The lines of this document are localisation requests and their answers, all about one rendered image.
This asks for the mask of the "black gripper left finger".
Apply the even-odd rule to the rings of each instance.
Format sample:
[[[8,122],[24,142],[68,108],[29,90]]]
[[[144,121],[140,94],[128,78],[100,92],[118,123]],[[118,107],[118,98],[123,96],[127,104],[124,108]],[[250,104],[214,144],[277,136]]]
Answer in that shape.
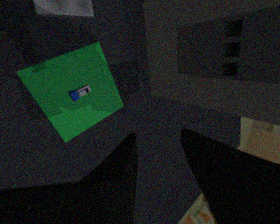
[[[0,190],[0,224],[133,224],[136,134],[77,182]]]

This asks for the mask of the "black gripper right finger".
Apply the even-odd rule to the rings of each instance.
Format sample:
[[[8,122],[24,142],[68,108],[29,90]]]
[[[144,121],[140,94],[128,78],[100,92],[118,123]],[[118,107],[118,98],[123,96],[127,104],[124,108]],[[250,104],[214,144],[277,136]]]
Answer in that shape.
[[[218,224],[280,224],[280,164],[187,128],[181,144]]]

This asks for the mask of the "green flat square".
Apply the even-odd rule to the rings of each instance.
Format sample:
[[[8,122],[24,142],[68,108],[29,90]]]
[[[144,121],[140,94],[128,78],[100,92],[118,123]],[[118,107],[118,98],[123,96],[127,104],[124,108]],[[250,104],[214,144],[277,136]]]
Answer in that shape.
[[[16,73],[65,143],[124,106],[99,42]]]

